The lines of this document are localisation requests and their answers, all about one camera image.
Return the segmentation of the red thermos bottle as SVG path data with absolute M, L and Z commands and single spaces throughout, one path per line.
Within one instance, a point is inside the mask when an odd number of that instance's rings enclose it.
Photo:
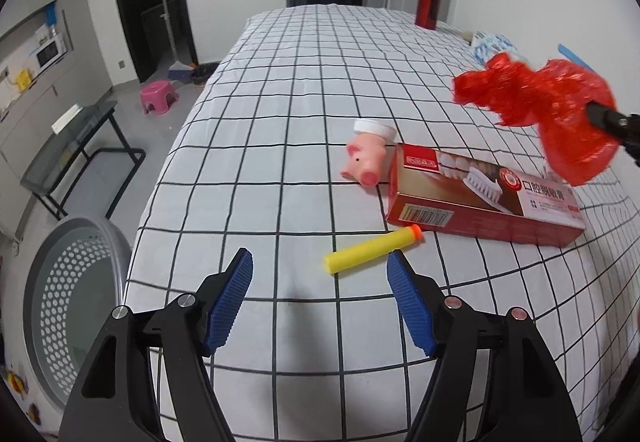
M 434 30 L 437 25 L 440 0 L 418 0 L 416 26 Z

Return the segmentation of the brown wicker trash bin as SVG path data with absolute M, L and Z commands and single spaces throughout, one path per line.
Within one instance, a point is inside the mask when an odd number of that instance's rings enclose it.
M 209 80 L 209 77 L 216 72 L 219 64 L 217 62 L 213 63 L 203 63 L 195 67 L 191 72 L 191 80 L 194 84 L 201 86 L 202 84 L 206 84 L 206 81 Z

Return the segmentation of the pink pig toy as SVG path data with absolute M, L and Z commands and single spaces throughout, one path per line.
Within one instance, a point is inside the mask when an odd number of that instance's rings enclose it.
M 347 162 L 341 176 L 373 188 L 381 180 L 387 155 L 396 129 L 377 120 L 359 118 L 354 123 L 355 136 L 346 144 Z

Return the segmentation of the white black checkered tablecloth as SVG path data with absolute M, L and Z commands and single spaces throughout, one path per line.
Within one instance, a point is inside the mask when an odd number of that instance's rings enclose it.
M 236 440 L 406 435 L 434 362 L 411 341 L 383 262 L 332 276 L 323 259 L 388 230 L 386 186 L 342 176 L 360 117 L 402 142 L 544 171 L 534 128 L 454 104 L 452 78 L 475 65 L 450 28 L 303 6 L 252 17 L 206 82 L 142 212 L 127 302 L 162 308 L 252 253 L 230 337 L 205 364 Z M 435 232 L 407 256 L 477 310 L 533 315 L 590 441 L 638 352 L 639 208 L 613 171 L 576 196 L 586 229 L 565 248 Z

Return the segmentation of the yellow container on counter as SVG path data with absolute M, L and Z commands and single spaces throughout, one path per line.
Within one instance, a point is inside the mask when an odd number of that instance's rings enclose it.
M 32 85 L 32 74 L 28 69 L 22 69 L 15 77 L 14 84 L 21 93 Z

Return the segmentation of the white microwave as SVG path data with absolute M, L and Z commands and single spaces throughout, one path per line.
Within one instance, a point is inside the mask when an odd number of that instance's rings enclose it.
M 47 69 L 58 61 L 67 52 L 66 43 L 62 34 L 57 34 L 48 39 L 30 54 L 32 67 L 34 72 L 39 75 L 40 72 Z

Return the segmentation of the grey perforated laundry basket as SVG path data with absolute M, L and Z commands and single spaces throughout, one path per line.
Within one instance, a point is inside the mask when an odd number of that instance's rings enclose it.
M 131 248 L 104 217 L 58 222 L 28 271 L 23 304 L 29 364 L 44 395 L 64 410 L 107 315 L 124 303 Z

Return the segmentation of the white paper on table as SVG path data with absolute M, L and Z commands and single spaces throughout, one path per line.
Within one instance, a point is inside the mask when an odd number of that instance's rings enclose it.
M 60 134 L 74 119 L 82 112 L 84 108 L 79 104 L 70 106 L 68 110 L 58 119 L 51 124 L 51 129 L 54 134 Z

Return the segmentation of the red toothpaste box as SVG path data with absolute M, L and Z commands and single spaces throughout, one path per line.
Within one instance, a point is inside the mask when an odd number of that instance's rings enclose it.
M 586 230 L 565 184 L 426 146 L 398 144 L 386 219 L 425 231 L 564 247 Z

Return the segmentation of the yellow foam dart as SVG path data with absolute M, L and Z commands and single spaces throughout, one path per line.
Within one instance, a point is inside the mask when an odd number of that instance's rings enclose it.
M 387 256 L 397 249 L 409 247 L 423 240 L 419 225 L 409 225 L 394 232 L 366 240 L 354 246 L 331 252 L 324 257 L 324 267 L 331 275 Z

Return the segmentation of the blue white tissue pack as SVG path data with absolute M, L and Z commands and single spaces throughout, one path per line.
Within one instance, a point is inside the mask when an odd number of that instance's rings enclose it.
M 474 58 L 483 66 L 502 52 L 516 52 L 518 48 L 505 36 L 491 32 L 474 32 L 471 41 Z

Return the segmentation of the pink plastic stool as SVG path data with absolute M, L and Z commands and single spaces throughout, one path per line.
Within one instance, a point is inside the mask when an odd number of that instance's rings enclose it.
M 179 101 L 179 95 L 169 80 L 157 80 L 140 90 L 141 104 L 145 115 L 151 112 L 163 115 Z

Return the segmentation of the red plastic bag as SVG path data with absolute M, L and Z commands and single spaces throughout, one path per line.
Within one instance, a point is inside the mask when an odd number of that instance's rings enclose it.
M 616 107 L 604 79 L 567 60 L 533 70 L 506 52 L 484 70 L 464 72 L 452 82 L 454 102 L 496 113 L 505 127 L 536 126 L 551 169 L 568 184 L 584 185 L 612 162 L 620 142 L 594 126 L 587 104 Z

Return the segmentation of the black glass side table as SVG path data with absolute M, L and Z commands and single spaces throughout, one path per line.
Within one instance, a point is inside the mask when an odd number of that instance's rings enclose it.
M 115 196 L 106 208 L 104 217 L 111 219 L 122 195 L 145 161 L 145 150 L 132 147 L 115 119 L 116 101 L 106 101 L 83 107 L 60 133 L 53 133 L 40 148 L 21 177 L 21 186 L 32 193 L 49 214 L 56 220 L 68 216 L 64 205 L 72 196 L 76 185 L 81 181 L 89 166 L 100 155 L 125 154 L 132 162 L 132 168 L 120 184 Z M 121 147 L 99 147 L 88 154 L 86 147 L 104 124 L 109 123 L 118 137 Z M 63 182 L 66 174 L 73 167 L 76 159 L 85 159 L 79 172 L 74 177 L 61 200 L 56 200 L 53 193 Z

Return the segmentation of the grey cabinet counter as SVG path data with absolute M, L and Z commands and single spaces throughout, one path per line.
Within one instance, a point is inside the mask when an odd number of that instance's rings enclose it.
M 37 75 L 30 54 L 62 34 L 67 52 Z M 14 80 L 32 74 L 23 93 Z M 98 102 L 112 88 L 93 28 L 88 0 L 6 0 L 1 9 L 1 233 L 23 236 L 32 193 L 21 177 L 44 142 L 51 124 L 74 104 Z

